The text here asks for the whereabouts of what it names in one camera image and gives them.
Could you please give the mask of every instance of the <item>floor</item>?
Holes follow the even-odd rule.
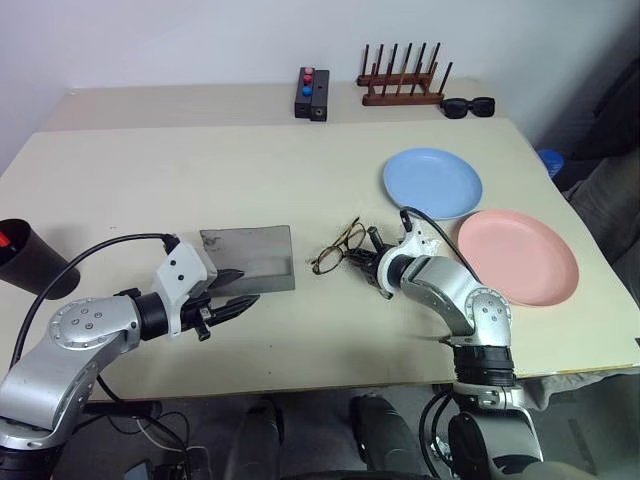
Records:
[[[283,476],[328,469],[363,469],[348,424],[349,399],[363,393],[383,395],[416,435],[420,411],[433,395],[428,386],[277,395],[285,416]],[[546,411],[532,412],[545,459],[572,464],[602,480],[640,478],[639,393],[640,375],[621,375],[554,395]],[[190,445],[204,445],[210,452],[210,471],[194,472],[194,480],[222,479],[233,434],[244,411],[256,398],[242,395],[163,402],[163,411],[179,410],[189,418]],[[449,406],[441,422],[443,431],[446,417],[455,413]],[[116,421],[122,429],[136,428],[131,420]],[[181,435],[184,432],[179,417],[167,417],[166,423]],[[103,419],[72,438],[55,478],[121,480],[128,468],[143,459],[157,465],[173,455],[177,454],[160,450],[142,434],[117,433]],[[448,478],[444,469],[442,473],[443,478]]]

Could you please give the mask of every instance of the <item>eyeglasses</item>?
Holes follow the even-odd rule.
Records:
[[[476,117],[492,117],[496,111],[496,101],[491,97],[477,97],[471,101],[464,98],[447,98],[440,102],[440,108],[447,118],[464,118],[469,110]]]
[[[365,228],[360,223],[360,217],[351,222],[338,239],[320,252],[320,255],[311,262],[311,269],[316,275],[324,275],[335,269],[349,250],[359,248],[364,242]]]

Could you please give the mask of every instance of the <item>blue plate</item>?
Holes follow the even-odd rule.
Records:
[[[482,198],[482,181],[467,162],[435,148],[412,148],[384,167],[384,186],[399,207],[422,210],[437,220],[472,211]]]

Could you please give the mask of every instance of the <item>beige table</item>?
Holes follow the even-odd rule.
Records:
[[[473,82],[464,89],[464,82],[452,85],[471,91],[467,96],[478,91]],[[231,112],[230,92],[242,88],[194,88],[79,92],[63,102],[46,131],[32,136],[0,179],[0,216],[27,219],[68,257],[128,233],[176,232],[197,243],[201,228],[291,225],[296,290],[263,295],[249,312],[216,327],[209,341],[199,343],[188,332],[122,356],[105,372],[122,396],[452,380],[451,352],[436,341],[447,329],[429,310],[402,296],[384,300],[346,265],[323,277],[308,265],[356,215],[378,225],[385,238],[397,236],[399,217],[382,190],[381,169],[393,154],[415,146],[466,159],[484,184],[478,209],[511,208],[539,218],[576,254],[580,285],[569,300],[548,308],[514,307],[518,375],[640,363],[637,307],[509,120],[451,121],[435,109],[409,108],[404,110],[411,121],[401,121],[401,110],[393,109],[382,121],[385,109],[360,107],[361,91],[337,85],[332,98],[344,102],[330,103],[330,123],[314,124],[287,117],[291,88],[276,86],[265,87],[269,99],[261,101],[253,91],[258,105],[238,106],[248,120],[233,117],[232,126],[220,126],[223,119],[211,109]],[[180,98],[186,95],[195,108],[197,90],[206,111],[189,117]],[[145,115],[150,104],[156,105],[154,114]],[[264,109],[272,115],[260,117]],[[172,117],[177,111],[183,112],[180,119]],[[127,128],[117,128],[118,115]],[[443,225],[454,231],[458,223]],[[68,300],[147,289],[162,258],[154,241],[110,248],[82,264],[81,285]],[[0,284],[3,366],[32,300]],[[27,348],[60,304],[43,306]],[[94,397],[103,398],[101,392]]]

